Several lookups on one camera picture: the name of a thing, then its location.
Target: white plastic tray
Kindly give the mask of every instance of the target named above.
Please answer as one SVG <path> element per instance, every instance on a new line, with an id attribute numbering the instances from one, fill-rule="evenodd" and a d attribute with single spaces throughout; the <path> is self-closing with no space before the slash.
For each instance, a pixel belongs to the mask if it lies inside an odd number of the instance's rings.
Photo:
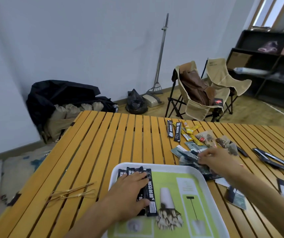
<path id="1" fill-rule="evenodd" d="M 197 178 L 200 188 L 204 194 L 204 197 L 206 199 L 209 211 L 211 213 L 212 219 L 215 223 L 215 226 L 218 230 L 219 237 L 222 238 L 228 238 L 229 233 L 226 228 L 226 225 L 219 213 L 219 210 L 216 206 L 216 203 L 209 191 L 209 188 L 207 186 L 207 183 L 203 177 L 203 175 L 196 170 L 193 167 L 190 166 L 182 166 L 182 165 L 163 165 L 163 164 L 144 164 L 144 163 L 121 163 L 118 164 L 114 169 L 112 170 L 111 174 L 111 179 L 110 179 L 110 184 L 109 184 L 109 189 L 112 187 L 112 185 L 116 182 L 118 178 L 118 170 L 119 169 L 126 169 L 127 167 L 130 168 L 139 168 L 143 166 L 143 168 L 150 168 L 152 171 L 156 172 L 166 172 L 166 173 L 183 173 L 183 174 L 191 174 L 195 178 Z"/>

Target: baseboard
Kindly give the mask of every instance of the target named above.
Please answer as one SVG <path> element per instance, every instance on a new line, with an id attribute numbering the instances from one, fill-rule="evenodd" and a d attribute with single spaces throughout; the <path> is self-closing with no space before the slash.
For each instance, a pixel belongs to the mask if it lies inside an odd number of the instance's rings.
<path id="1" fill-rule="evenodd" d="M 179 86 L 176 85 L 176 86 L 174 87 L 174 90 L 176 90 L 176 89 L 178 89 L 178 88 L 179 88 Z M 169 92 L 169 91 L 171 91 L 171 90 L 172 90 L 172 87 L 162 89 L 163 93 Z M 112 102 L 117 103 L 119 106 L 122 106 L 122 105 L 126 104 L 126 98 L 120 99 L 120 100 L 116 100 L 116 101 L 112 101 Z"/>
<path id="2" fill-rule="evenodd" d="M 35 143 L 27 144 L 18 148 L 11 149 L 9 151 L 5 151 L 0 153 L 0 160 L 6 160 L 9 157 L 19 156 L 23 153 L 44 147 L 45 145 L 46 144 L 43 142 L 43 140 L 40 140 Z"/>

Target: brown leather jacket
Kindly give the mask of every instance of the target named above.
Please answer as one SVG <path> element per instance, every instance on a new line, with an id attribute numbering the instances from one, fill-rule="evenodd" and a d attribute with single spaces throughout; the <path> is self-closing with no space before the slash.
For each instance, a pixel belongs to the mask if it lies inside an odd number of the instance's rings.
<path id="1" fill-rule="evenodd" d="M 180 74 L 180 81 L 191 100 L 201 105 L 213 105 L 216 90 L 213 87 L 208 86 L 200 78 L 196 70 L 190 72 L 184 71 Z"/>

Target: hand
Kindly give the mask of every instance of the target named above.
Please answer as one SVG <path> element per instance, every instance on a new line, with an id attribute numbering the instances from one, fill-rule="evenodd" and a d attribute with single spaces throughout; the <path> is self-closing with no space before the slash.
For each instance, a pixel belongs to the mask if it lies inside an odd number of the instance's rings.
<path id="1" fill-rule="evenodd" d="M 104 207 L 109 210 L 113 222 L 129 220 L 150 204 L 148 199 L 137 202 L 140 189 L 149 182 L 149 179 L 144 179 L 145 176 L 146 172 L 122 175 L 101 200 Z"/>
<path id="2" fill-rule="evenodd" d="M 223 148 L 208 148 L 199 153 L 198 157 L 199 164 L 207 165 L 226 179 L 242 171 L 242 166 Z"/>

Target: beige folding chair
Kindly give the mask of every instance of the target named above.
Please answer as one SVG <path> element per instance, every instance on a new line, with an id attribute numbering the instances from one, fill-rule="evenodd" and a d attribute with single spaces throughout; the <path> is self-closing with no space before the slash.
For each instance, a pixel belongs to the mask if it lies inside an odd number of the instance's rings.
<path id="1" fill-rule="evenodd" d="M 191 61 L 189 63 L 185 63 L 185 64 L 180 65 L 180 66 L 176 66 L 176 68 L 174 69 L 173 76 L 172 76 L 173 87 L 172 87 L 171 95 L 168 98 L 169 103 L 167 105 L 165 117 L 167 116 L 170 103 L 172 103 L 173 109 L 172 109 L 172 111 L 171 111 L 171 113 L 169 114 L 168 117 L 170 117 L 172 112 L 175 110 L 176 116 L 181 117 L 182 119 L 184 119 L 182 117 L 182 115 L 187 114 L 188 116 L 190 116 L 193 119 L 196 119 L 198 121 L 203 121 L 205 118 L 212 117 L 211 121 L 214 122 L 216 120 L 216 118 L 219 116 L 219 114 L 221 112 L 223 112 L 223 107 L 217 106 L 217 105 L 205 106 L 205 105 L 201 105 L 201 104 L 196 103 L 193 100 L 191 100 L 189 95 L 187 94 L 187 91 L 185 90 L 182 82 L 180 81 L 180 73 L 182 73 L 185 70 L 187 70 L 187 71 L 196 70 L 197 71 L 195 61 Z M 173 90 L 174 90 L 174 87 L 175 87 L 175 84 L 176 84 L 176 80 L 178 80 L 179 89 L 180 89 L 180 92 L 181 92 L 181 95 L 180 95 L 178 100 L 172 98 L 172 94 L 173 94 Z M 216 89 L 215 98 L 227 100 L 229 93 L 230 93 L 229 88 L 221 88 L 221 87 L 214 87 L 214 88 Z M 185 112 L 181 114 L 180 108 L 181 108 L 182 104 L 186 105 L 186 109 L 185 109 Z"/>
<path id="2" fill-rule="evenodd" d="M 230 76 L 224 58 L 208 59 L 206 69 L 207 76 L 212 81 L 212 86 L 230 88 L 230 105 L 228 106 L 225 100 L 227 106 L 225 112 L 228 110 L 230 114 L 233 114 L 233 103 L 248 90 L 252 81 L 249 79 L 240 81 Z"/>

